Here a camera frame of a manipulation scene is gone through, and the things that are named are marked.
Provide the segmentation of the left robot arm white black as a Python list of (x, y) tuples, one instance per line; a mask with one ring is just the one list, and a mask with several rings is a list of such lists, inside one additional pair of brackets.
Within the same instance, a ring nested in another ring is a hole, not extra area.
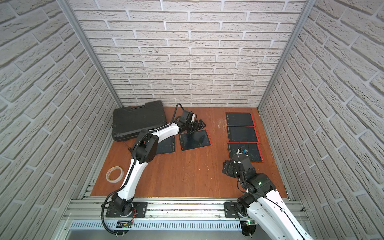
[(179, 117), (157, 129), (141, 130), (132, 151), (132, 160), (121, 187), (112, 193), (111, 204), (123, 217), (132, 212), (136, 188), (146, 166), (155, 158), (158, 144), (181, 133), (192, 134), (206, 127), (203, 120), (191, 111), (183, 110)]

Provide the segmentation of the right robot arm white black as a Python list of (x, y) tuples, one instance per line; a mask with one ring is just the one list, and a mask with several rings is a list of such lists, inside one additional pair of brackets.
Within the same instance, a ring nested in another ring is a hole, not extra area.
[(284, 203), (277, 188), (266, 174), (256, 172), (249, 156), (236, 154), (223, 163), (223, 173), (237, 180), (243, 195), (235, 203), (224, 203), (226, 218), (249, 218), (241, 221), (242, 234), (252, 235), (259, 225), (273, 240), (311, 240)]

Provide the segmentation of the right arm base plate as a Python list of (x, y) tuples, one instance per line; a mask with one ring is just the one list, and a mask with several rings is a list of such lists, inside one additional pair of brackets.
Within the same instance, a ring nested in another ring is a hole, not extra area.
[(239, 212), (237, 208), (237, 203), (224, 202), (224, 213), (226, 219), (238, 219)]

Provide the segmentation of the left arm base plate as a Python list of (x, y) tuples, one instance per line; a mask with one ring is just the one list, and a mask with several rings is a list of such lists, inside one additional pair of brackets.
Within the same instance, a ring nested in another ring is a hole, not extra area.
[(107, 218), (132, 218), (136, 211), (136, 218), (144, 218), (147, 212), (148, 202), (132, 202), (131, 213), (122, 214), (112, 203), (108, 204), (105, 216)]

